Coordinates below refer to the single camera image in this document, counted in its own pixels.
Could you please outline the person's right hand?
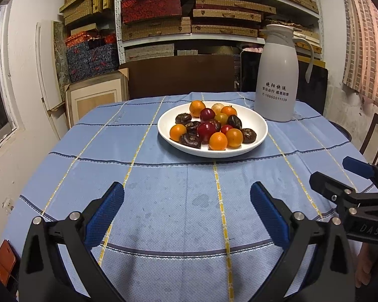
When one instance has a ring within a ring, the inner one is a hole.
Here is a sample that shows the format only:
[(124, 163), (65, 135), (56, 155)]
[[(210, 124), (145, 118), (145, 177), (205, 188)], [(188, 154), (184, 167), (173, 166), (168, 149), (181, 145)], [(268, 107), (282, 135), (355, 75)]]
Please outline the person's right hand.
[(360, 288), (362, 285), (368, 285), (371, 279), (371, 268), (373, 266), (373, 255), (368, 243), (363, 243), (357, 258), (355, 272), (355, 286)]

